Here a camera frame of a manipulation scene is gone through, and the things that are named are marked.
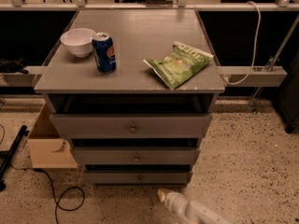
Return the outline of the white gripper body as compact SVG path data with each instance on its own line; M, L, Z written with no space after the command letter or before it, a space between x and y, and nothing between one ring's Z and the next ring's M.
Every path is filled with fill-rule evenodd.
M179 224L188 224L185 215L187 199L178 192L169 192L165 195L164 205L172 213L177 215Z

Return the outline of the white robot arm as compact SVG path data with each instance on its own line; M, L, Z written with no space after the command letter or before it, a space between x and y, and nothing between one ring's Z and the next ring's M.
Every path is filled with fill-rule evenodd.
M179 192L159 188L157 194L166 209L177 216L179 224L233 224L203 203L188 200Z

